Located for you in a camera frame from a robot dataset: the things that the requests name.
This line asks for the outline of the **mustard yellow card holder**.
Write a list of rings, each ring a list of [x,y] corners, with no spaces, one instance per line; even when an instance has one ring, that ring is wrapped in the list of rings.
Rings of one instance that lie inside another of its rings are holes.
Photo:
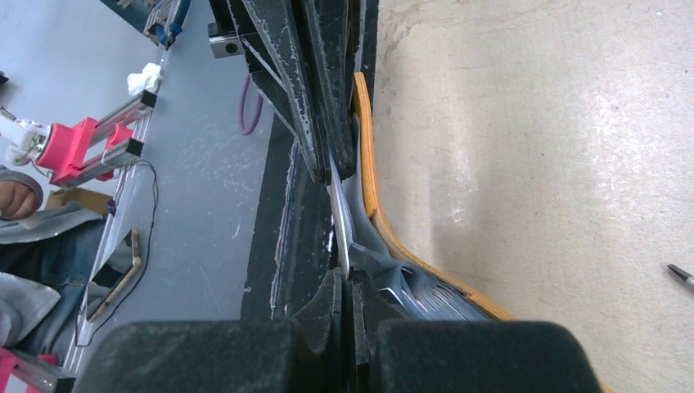
[[[354,111],[360,122],[358,127],[358,135],[360,137],[359,151],[361,154],[359,158],[359,168],[362,175],[361,190],[363,194],[363,207],[368,222],[374,227],[378,236],[385,243],[388,254],[404,262],[409,262],[416,268],[421,268],[424,273],[436,279],[437,283],[435,284],[435,288],[437,291],[434,294],[435,300],[442,300],[445,295],[447,295],[447,291],[444,290],[443,286],[448,285],[452,293],[462,295],[462,299],[467,304],[479,310],[482,317],[484,317],[484,321],[524,321],[515,318],[481,292],[443,273],[414,255],[394,234],[394,231],[385,218],[376,180],[371,98],[367,95],[367,84],[361,73],[356,73],[354,75],[354,81],[356,83]]]

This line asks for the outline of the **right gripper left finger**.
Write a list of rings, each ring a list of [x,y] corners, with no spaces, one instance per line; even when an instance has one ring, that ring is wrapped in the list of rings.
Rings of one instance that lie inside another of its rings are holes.
[[[130,323],[110,332],[77,392],[338,392],[343,278],[293,318]]]

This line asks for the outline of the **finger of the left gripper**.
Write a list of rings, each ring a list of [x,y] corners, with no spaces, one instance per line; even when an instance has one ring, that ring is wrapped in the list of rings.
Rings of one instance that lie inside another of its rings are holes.
[[[356,95],[354,75],[361,73],[367,95],[374,95],[378,1],[296,1],[295,21],[306,66],[309,132],[318,179],[342,178],[357,169],[356,132],[351,129]]]
[[[328,183],[325,128],[292,1],[211,1],[219,33],[235,34],[251,81],[299,143],[315,183]]]

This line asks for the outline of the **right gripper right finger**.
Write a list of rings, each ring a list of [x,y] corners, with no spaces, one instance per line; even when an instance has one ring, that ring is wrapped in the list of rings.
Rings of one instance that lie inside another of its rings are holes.
[[[600,392],[583,347],[538,321],[405,318],[371,279],[351,280],[352,392]]]

